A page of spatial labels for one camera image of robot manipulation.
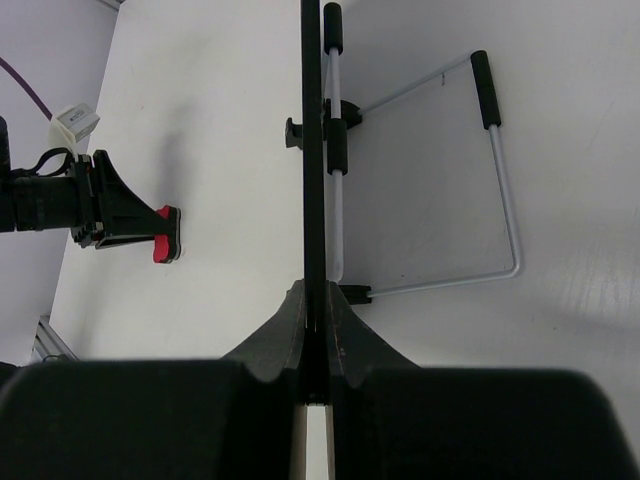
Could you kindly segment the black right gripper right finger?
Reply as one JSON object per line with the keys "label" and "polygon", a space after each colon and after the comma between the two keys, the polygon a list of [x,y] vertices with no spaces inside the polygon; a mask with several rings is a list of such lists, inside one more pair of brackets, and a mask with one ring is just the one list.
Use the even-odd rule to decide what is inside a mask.
{"label": "black right gripper right finger", "polygon": [[334,479],[635,479],[613,407],[559,369],[421,367],[327,287]]}

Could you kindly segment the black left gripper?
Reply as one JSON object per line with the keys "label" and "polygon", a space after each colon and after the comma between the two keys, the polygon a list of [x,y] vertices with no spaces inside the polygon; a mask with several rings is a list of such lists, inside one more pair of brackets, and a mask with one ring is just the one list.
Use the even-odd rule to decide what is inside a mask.
{"label": "black left gripper", "polygon": [[82,248],[106,249],[167,232],[167,222],[121,179],[105,150],[83,154],[70,167],[78,195],[71,238]]}

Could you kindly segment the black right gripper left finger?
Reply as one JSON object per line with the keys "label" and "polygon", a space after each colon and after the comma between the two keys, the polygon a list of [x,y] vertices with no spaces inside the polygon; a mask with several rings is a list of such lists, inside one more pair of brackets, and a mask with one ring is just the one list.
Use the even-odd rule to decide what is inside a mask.
{"label": "black right gripper left finger", "polygon": [[50,361],[1,391],[5,479],[302,479],[302,282],[219,359]]}

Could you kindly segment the red bone-shaped eraser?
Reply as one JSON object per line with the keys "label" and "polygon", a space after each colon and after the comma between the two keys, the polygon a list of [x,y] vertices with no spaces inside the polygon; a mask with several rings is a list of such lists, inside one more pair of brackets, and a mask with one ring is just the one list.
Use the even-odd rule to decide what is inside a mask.
{"label": "red bone-shaped eraser", "polygon": [[156,264],[170,264],[181,255],[180,224],[181,211],[165,205],[156,213],[167,222],[167,232],[154,236],[153,261]]}

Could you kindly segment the black-framed small whiteboard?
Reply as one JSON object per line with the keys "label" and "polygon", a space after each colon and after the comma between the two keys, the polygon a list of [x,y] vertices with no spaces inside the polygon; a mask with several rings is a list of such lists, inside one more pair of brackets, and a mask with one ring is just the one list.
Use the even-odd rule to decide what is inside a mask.
{"label": "black-framed small whiteboard", "polygon": [[297,387],[302,403],[300,453],[304,479],[332,479],[320,3],[302,1],[300,15],[304,277],[303,316],[297,322],[295,340],[300,349]]}

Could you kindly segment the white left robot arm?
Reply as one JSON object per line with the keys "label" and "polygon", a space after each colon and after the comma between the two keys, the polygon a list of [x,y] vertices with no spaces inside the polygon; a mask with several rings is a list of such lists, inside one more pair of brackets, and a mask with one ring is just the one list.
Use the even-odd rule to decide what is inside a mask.
{"label": "white left robot arm", "polygon": [[30,169],[11,168],[7,123],[1,122],[1,231],[68,229],[83,248],[152,242],[153,261],[180,255],[180,210],[154,210],[121,179],[104,150],[74,156],[46,151]]}

